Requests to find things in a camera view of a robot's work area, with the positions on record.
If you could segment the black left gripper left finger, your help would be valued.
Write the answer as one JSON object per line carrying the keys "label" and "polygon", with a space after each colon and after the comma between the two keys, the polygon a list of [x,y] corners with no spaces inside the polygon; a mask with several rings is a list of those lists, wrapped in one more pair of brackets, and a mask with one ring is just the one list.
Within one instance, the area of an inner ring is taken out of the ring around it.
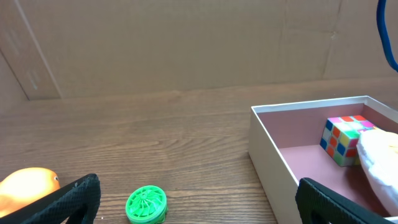
{"label": "black left gripper left finger", "polygon": [[96,174],[88,174],[2,217],[1,223],[93,223],[100,206],[100,198],[100,180]]}

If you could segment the orange dinosaur toy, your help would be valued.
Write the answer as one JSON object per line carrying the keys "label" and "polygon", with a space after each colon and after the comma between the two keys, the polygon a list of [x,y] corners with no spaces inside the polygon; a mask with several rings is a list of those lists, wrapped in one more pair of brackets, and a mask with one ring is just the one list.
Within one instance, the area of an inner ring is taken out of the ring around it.
{"label": "orange dinosaur toy", "polygon": [[17,170],[1,181],[1,218],[59,189],[58,175],[50,169]]}

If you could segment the multicolour puzzle cube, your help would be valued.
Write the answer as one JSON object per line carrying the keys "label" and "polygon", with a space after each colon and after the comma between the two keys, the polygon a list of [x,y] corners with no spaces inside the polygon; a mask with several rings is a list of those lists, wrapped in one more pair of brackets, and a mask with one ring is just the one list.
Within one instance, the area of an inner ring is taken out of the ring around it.
{"label": "multicolour puzzle cube", "polygon": [[356,147],[359,136],[376,128],[361,115],[328,118],[320,146],[340,167],[360,165]]}

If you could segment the white cardboard box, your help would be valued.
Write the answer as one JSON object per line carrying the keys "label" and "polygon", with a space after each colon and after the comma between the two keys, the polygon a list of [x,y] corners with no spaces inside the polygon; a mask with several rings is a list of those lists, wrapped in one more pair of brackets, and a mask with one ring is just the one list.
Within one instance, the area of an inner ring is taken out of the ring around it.
{"label": "white cardboard box", "polygon": [[360,166],[340,167],[321,147],[329,117],[361,115],[377,127],[397,132],[397,111],[355,96],[253,106],[249,155],[279,223],[300,223],[295,202],[299,180],[309,177],[392,223]]}

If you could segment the white duck plush toy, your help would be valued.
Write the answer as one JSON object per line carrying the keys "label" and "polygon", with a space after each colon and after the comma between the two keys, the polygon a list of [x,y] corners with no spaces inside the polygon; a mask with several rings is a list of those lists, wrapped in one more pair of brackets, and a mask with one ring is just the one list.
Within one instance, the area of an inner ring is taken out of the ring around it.
{"label": "white duck plush toy", "polygon": [[392,216],[397,216],[397,134],[370,129],[356,145],[364,173],[376,197]]}

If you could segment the green wheel disc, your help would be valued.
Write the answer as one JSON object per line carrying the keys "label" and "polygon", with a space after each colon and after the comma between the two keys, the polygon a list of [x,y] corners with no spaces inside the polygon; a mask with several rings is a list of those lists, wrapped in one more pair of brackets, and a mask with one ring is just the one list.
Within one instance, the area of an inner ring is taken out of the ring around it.
{"label": "green wheel disc", "polygon": [[167,196],[158,186],[146,185],[127,199],[125,212],[132,224],[160,224],[168,212]]}

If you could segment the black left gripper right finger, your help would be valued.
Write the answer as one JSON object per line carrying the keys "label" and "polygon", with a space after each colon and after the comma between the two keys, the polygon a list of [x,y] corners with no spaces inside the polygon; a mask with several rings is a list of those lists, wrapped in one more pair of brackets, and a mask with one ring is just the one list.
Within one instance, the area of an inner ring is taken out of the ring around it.
{"label": "black left gripper right finger", "polygon": [[299,180],[295,201],[303,224],[392,224],[307,177]]}

